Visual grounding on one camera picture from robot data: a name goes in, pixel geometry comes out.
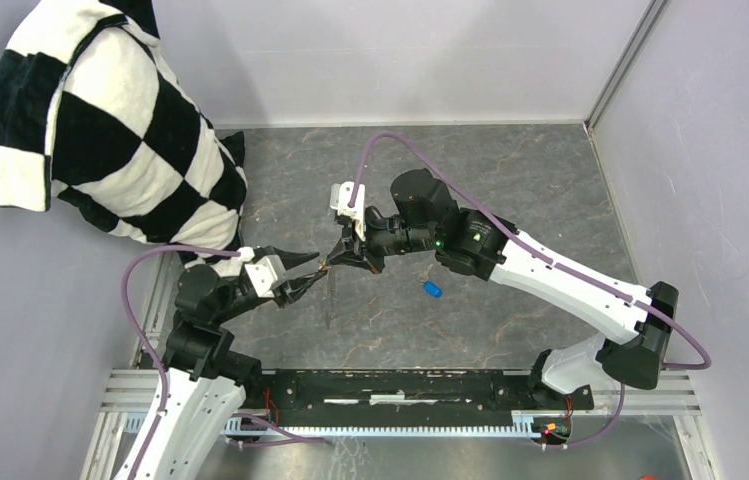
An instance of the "white bracket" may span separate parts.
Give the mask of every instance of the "white bracket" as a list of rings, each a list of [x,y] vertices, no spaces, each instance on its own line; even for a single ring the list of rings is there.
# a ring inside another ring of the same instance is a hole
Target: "white bracket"
[[[337,214],[353,219],[353,227],[356,235],[360,240],[365,241],[365,185],[359,184],[359,191],[356,193],[356,203],[353,207],[350,204],[351,194],[353,193],[353,182],[345,182],[341,185],[333,185],[330,192],[330,208]]]

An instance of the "marbled gray surface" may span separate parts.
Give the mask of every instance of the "marbled gray surface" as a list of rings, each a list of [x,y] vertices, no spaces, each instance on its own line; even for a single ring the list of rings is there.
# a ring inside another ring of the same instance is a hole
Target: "marbled gray surface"
[[[328,253],[339,238],[328,208],[330,187],[353,179],[366,140],[380,130],[246,132],[246,244]],[[580,126],[391,130],[417,143],[459,185],[546,246],[633,280],[604,180]],[[396,209],[389,185],[421,164],[391,140],[374,152],[364,179],[366,204],[391,215]],[[438,299],[417,279],[430,264],[431,280],[444,290]],[[546,348],[594,332],[527,293],[451,274],[432,253],[388,258],[381,275],[350,267],[331,275],[332,292],[325,279],[290,308],[269,304],[226,323],[236,335],[234,349],[269,368],[521,368]]]

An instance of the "gray floor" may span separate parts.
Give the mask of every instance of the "gray floor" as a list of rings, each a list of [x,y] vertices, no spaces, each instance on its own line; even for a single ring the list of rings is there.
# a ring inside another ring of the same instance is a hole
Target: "gray floor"
[[[339,237],[330,187],[352,180],[379,128],[248,131],[248,245],[326,254]],[[610,276],[633,280],[617,219],[583,129],[574,125],[395,128],[459,185],[550,248]],[[395,212],[389,185],[420,163],[403,146],[375,148],[366,202]],[[417,274],[444,296],[427,295]],[[372,275],[336,268],[303,300],[260,307],[225,324],[233,348],[266,367],[529,367],[536,355],[593,333],[586,323],[510,288],[451,274],[430,253],[388,258]]]
[[[246,243],[326,254],[338,239],[330,186],[352,179],[377,128],[247,132],[250,191]],[[548,247],[632,281],[617,218],[579,126],[451,126],[393,129],[417,142],[460,185]],[[375,149],[366,201],[395,211],[391,181],[419,163],[402,146]],[[536,355],[587,338],[583,321],[528,294],[434,267],[444,289],[433,299],[416,275],[432,254],[387,259],[374,276],[337,268],[335,289],[317,285],[286,310],[273,304],[225,324],[233,348],[266,367],[529,367]],[[577,418],[575,438],[604,419]],[[122,455],[134,436],[126,435]],[[599,442],[542,453],[518,439],[339,439],[333,447],[294,445],[239,452],[215,445],[199,478],[546,479],[689,478],[670,418],[624,418]]]

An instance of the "thin metal rod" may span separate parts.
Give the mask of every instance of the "thin metal rod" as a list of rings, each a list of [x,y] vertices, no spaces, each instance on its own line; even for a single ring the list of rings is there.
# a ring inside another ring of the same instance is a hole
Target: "thin metal rod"
[[[621,58],[618,59],[618,63],[616,63],[609,80],[607,80],[607,84],[604,85],[604,89],[598,96],[598,101],[595,102],[595,106],[592,107],[592,111],[586,119],[586,128],[589,131],[594,129],[598,125],[598,122],[600,122],[601,117],[607,110],[607,106],[630,71],[631,65],[633,65],[633,62],[639,56],[642,45],[648,39],[648,36],[654,29],[654,25],[656,25],[670,1],[651,0],[651,3],[648,4],[648,8],[645,10],[644,15],[642,15],[642,19],[639,20],[639,25],[633,31],[633,35],[627,42],[627,47],[624,48],[624,52],[621,54]]]

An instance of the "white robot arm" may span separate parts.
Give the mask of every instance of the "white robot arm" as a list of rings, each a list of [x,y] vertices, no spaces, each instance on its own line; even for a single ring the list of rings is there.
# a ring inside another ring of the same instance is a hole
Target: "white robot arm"
[[[610,278],[498,219],[515,234],[520,241],[516,244],[482,213],[459,208],[447,186],[426,169],[406,172],[392,183],[391,197],[399,212],[392,217],[365,207],[364,188],[350,207],[352,187],[352,182],[333,187],[331,206],[344,228],[328,256],[329,265],[380,273],[387,256],[434,250],[436,260],[452,272],[529,292],[600,332],[540,355],[533,367],[535,386],[545,387],[547,394],[566,395],[608,378],[640,389],[656,387],[671,329],[634,304],[651,305],[673,317],[677,290],[671,285],[659,282],[649,289]]]

